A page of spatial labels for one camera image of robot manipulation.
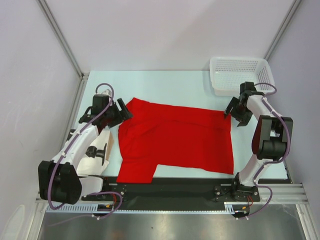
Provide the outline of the red t shirt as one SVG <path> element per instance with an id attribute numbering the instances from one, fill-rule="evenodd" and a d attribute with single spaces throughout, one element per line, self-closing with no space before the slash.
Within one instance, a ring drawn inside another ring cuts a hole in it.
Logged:
<path id="1" fill-rule="evenodd" d="M 118 129 L 118 183 L 150 184 L 159 165 L 232 175 L 231 118 L 222 111 L 133 98 Z"/>

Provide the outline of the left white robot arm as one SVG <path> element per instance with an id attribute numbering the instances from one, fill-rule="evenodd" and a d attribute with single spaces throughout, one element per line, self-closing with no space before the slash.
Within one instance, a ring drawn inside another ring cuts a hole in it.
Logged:
<path id="1" fill-rule="evenodd" d="M 107 199 L 111 188 L 104 184 L 102 173 L 114 144 L 110 129 L 132 117 L 121 98 L 113 100 L 109 91 L 95 94 L 61 151 L 39 164 L 40 198 L 70 205 L 91 194 Z"/>

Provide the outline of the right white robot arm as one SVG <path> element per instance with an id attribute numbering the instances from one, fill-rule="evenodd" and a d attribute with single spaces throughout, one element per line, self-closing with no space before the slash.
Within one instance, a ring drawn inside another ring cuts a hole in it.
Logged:
<path id="1" fill-rule="evenodd" d="M 258 91 L 258 84 L 244 82 L 239 87 L 239 97 L 233 97 L 226 107 L 224 117 L 231 116 L 238 121 L 239 127 L 247 126 L 252 117 L 257 125 L 251 141 L 252 156 L 243 170 L 234 177 L 230 194 L 242 201 L 249 193 L 259 187 L 262 173 L 271 165 L 284 162 L 291 148 L 293 119 L 282 116 L 268 102 L 267 96 L 277 89 L 270 83 L 273 92 Z"/>

